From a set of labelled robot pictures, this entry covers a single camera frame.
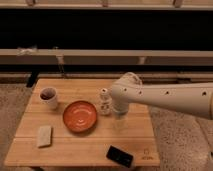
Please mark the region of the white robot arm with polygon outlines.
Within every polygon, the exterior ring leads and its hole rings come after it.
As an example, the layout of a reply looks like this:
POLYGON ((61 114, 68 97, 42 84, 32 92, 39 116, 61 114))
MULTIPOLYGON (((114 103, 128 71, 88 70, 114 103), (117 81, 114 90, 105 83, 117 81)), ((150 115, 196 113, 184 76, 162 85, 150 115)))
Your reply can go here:
POLYGON ((146 85, 128 72, 109 92, 117 115, 125 115, 130 103, 139 103, 213 120, 213 83, 146 85))

